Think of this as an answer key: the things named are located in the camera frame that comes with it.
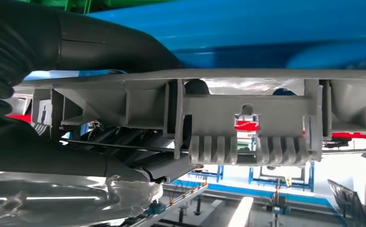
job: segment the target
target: gray plastic bracket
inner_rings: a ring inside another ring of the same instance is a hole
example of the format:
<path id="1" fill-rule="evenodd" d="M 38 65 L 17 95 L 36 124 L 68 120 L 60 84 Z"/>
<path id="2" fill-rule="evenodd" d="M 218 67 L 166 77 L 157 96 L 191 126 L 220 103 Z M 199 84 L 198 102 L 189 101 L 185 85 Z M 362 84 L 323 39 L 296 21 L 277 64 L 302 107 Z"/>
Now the gray plastic bracket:
<path id="1" fill-rule="evenodd" d="M 183 122 L 184 122 L 184 81 L 177 80 L 177 106 L 176 106 L 176 132 L 174 137 L 174 158 L 180 158 L 180 148 L 183 145 Z"/>
<path id="2" fill-rule="evenodd" d="M 51 90 L 49 89 L 34 89 L 32 91 L 32 122 L 38 122 L 39 102 L 42 100 L 51 99 Z"/>
<path id="3" fill-rule="evenodd" d="M 324 140 L 332 138 L 332 88 L 330 80 L 321 80 L 322 83 L 322 135 Z"/>
<path id="4" fill-rule="evenodd" d="M 63 135 L 63 130 L 60 129 L 63 120 L 64 96 L 54 89 L 50 92 L 52 102 L 52 125 L 50 127 L 50 139 L 59 140 Z"/>
<path id="5" fill-rule="evenodd" d="M 317 79 L 307 79 L 304 87 L 304 96 L 182 95 L 182 114 L 190 114 L 193 119 L 191 162 L 300 166 L 309 160 L 309 153 L 317 158 L 322 146 L 322 86 Z M 256 159 L 252 163 L 238 162 L 236 114 L 259 116 Z M 177 123 L 176 132 L 181 131 L 181 125 Z"/>

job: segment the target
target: metal rod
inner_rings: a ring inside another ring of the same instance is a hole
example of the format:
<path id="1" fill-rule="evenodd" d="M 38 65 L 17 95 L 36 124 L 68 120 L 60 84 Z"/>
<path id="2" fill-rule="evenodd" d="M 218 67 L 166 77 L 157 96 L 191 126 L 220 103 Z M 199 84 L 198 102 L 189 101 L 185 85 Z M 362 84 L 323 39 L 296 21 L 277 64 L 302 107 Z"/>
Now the metal rod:
<path id="1" fill-rule="evenodd" d="M 139 151 L 155 151 L 155 152 L 173 152 L 174 149 L 170 148 L 154 148 L 154 147 L 140 147 L 140 146 L 131 146 L 131 145 L 120 145 L 120 144 L 105 144 L 105 143 L 95 143 L 89 141 L 81 141 L 81 140 L 71 140 L 71 139 L 61 139 L 60 141 L 69 142 L 69 143 L 78 143 L 84 145 L 91 145 L 97 147 L 108 147 L 108 148 L 118 148 L 118 149 L 134 149 Z M 182 149 L 182 153 L 188 153 L 187 149 Z M 255 155 L 255 152 L 238 152 L 239 155 Z"/>
<path id="2" fill-rule="evenodd" d="M 198 199 L 196 201 L 196 211 L 194 212 L 196 216 L 201 214 L 201 196 L 198 196 Z"/>
<path id="3" fill-rule="evenodd" d="M 184 209 L 180 208 L 180 212 L 179 212 L 179 223 L 183 223 L 183 219 L 184 219 Z"/>
<path id="4" fill-rule="evenodd" d="M 61 139 L 60 141 L 65 141 L 69 143 L 78 143 L 84 145 L 91 145 L 97 147 L 108 147 L 108 148 L 118 148 L 118 149 L 134 149 L 139 151 L 155 151 L 155 152 L 174 152 L 174 149 L 170 148 L 154 148 L 154 147 L 140 147 L 140 146 L 131 146 L 131 145 L 120 145 L 120 144 L 106 144 L 106 143 L 95 143 L 89 141 L 81 141 L 81 140 L 71 140 L 71 139 Z M 182 149 L 182 153 L 188 153 L 187 149 Z M 365 154 L 366 149 L 352 149 L 352 150 L 324 150 L 322 152 L 323 155 L 342 155 L 342 154 Z M 255 155 L 255 151 L 250 152 L 237 152 L 238 155 Z"/>
<path id="5" fill-rule="evenodd" d="M 344 155 L 344 154 L 365 154 L 366 149 L 352 149 L 352 150 L 335 150 L 322 152 L 323 155 Z"/>
<path id="6" fill-rule="evenodd" d="M 166 210 L 160 214 L 155 214 L 149 218 L 143 218 L 136 223 L 130 225 L 130 227 L 150 227 L 152 224 L 157 223 L 161 219 L 163 219 L 164 216 L 167 214 L 170 214 L 171 211 L 176 210 L 179 206 L 181 206 L 186 201 L 190 201 L 196 196 L 202 194 L 208 189 L 208 185 L 202 186 L 200 188 L 194 189 L 193 192 L 185 193 L 173 200 L 173 203 L 169 203 L 166 205 Z"/>

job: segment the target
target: factory floor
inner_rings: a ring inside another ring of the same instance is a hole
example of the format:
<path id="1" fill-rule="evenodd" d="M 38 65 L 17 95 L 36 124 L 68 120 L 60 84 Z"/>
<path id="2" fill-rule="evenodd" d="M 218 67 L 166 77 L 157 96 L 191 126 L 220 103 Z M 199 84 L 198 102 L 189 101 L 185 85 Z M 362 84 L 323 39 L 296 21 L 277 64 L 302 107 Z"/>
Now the factory floor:
<path id="1" fill-rule="evenodd" d="M 307 218 L 302 218 L 302 214 L 299 217 L 292 217 L 292 216 L 283 216 L 281 219 L 282 227 L 288 226 L 288 227 L 312 227 L 312 226 L 345 226 L 343 224 L 344 220 L 340 218 L 340 214 L 336 211 L 334 208 L 336 206 L 335 199 L 333 197 L 333 194 L 330 190 L 329 184 L 327 184 L 327 179 L 334 179 L 337 177 L 337 172 L 332 172 L 332 170 L 327 169 L 326 166 L 328 163 L 317 163 L 316 164 L 316 170 L 315 170 L 315 191 L 310 192 L 307 190 L 301 190 L 299 188 L 285 188 L 282 189 L 282 193 L 286 193 L 286 199 L 288 201 L 293 201 L 295 197 L 298 198 L 298 196 L 301 196 L 304 198 L 302 201 L 303 203 L 310 204 L 314 203 L 317 198 L 319 198 L 319 201 L 325 200 L 325 204 L 318 204 L 316 203 L 316 206 L 324 207 L 324 210 L 321 210 L 322 213 L 329 213 L 330 216 L 335 216 L 333 218 L 333 221 L 329 221 L 327 223 L 324 223 L 321 225 L 318 221 L 321 219 L 317 219 L 315 221 L 310 221 L 312 217 L 318 216 L 315 213 L 309 214 Z M 258 190 L 258 191 L 267 191 L 267 192 L 274 192 L 275 187 L 272 185 L 261 185 L 261 184 L 255 184 L 251 183 L 249 184 L 249 167 L 248 166 L 224 166 L 224 172 L 223 172 L 223 178 L 219 179 L 219 182 L 217 182 L 216 177 L 202 177 L 202 176 L 196 176 L 196 175 L 185 175 L 180 178 L 182 181 L 187 182 L 208 182 L 209 184 L 213 185 L 220 185 L 225 187 L 236 187 L 239 189 L 250 189 L 250 190 Z M 217 167 L 214 167 L 214 169 L 211 169 L 209 172 L 215 173 L 217 172 Z M 226 206 L 222 213 L 219 214 L 219 216 L 223 219 L 228 218 L 229 215 L 232 215 L 231 212 L 234 212 L 235 207 L 231 208 L 230 206 Z M 254 215 L 250 218 L 250 223 L 252 225 L 250 226 L 268 226 L 264 225 L 266 222 L 265 220 L 270 220 L 271 214 L 265 213 L 264 211 L 255 211 Z M 218 226 L 224 226 L 222 221 L 217 221 L 211 225 L 212 227 L 218 227 Z"/>
<path id="2" fill-rule="evenodd" d="M 227 227 L 236 211 L 240 201 L 212 199 L 209 196 L 202 197 L 201 214 L 195 215 L 197 200 L 188 202 L 187 210 L 183 218 L 183 222 L 192 226 L 201 227 Z M 164 219 L 178 221 L 179 210 L 175 210 Z M 272 213 L 266 212 L 263 206 L 256 204 L 250 212 L 249 227 L 269 227 L 272 220 Z M 311 214 L 294 211 L 292 215 L 281 215 L 279 217 L 281 227 L 341 227 L 340 222 L 332 216 Z M 163 226 L 171 227 L 172 225 L 164 224 Z"/>

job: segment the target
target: blue steel frame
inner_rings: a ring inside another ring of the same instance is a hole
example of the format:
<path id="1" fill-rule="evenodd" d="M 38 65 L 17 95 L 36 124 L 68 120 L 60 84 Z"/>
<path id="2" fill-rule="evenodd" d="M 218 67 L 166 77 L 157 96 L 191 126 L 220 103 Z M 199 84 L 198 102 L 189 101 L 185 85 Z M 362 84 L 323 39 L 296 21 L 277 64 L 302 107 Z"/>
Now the blue steel frame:
<path id="1" fill-rule="evenodd" d="M 216 177 L 216 182 L 219 182 L 219 180 L 223 180 L 223 172 L 224 172 L 224 166 L 218 165 L 217 173 L 194 173 L 189 172 L 188 176 L 194 175 L 194 176 L 205 176 L 205 177 Z"/>
<path id="2" fill-rule="evenodd" d="M 277 182 L 274 180 L 264 180 L 264 179 L 257 179 L 254 178 L 254 172 L 253 168 L 250 167 L 250 173 L 248 177 L 248 184 L 251 183 L 257 183 L 257 184 L 268 184 L 268 185 L 277 185 Z M 310 166 L 310 176 L 308 179 L 308 184 L 305 183 L 292 183 L 293 188 L 301 188 L 301 189 L 307 189 L 311 192 L 314 192 L 314 162 L 311 162 Z"/>

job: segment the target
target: gray mounting frame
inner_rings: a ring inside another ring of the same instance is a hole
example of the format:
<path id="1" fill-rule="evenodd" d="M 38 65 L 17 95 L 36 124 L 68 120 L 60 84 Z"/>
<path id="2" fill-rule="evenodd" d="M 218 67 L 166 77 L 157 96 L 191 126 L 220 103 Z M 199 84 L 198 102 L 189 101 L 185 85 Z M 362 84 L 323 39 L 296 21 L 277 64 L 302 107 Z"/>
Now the gray mounting frame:
<path id="1" fill-rule="evenodd" d="M 304 96 L 186 95 L 185 82 L 202 78 L 302 78 Z M 332 78 L 366 79 L 366 70 L 164 70 L 26 81 L 17 89 L 50 89 L 82 109 L 72 118 L 63 114 L 61 127 L 99 120 L 108 126 L 163 130 L 174 136 L 175 158 L 180 158 L 184 117 L 192 115 L 193 164 L 301 166 L 321 159 L 332 117 L 330 88 L 320 79 Z M 176 82 L 175 89 L 171 84 Z M 237 154 L 235 114 L 259 115 L 255 153 Z"/>

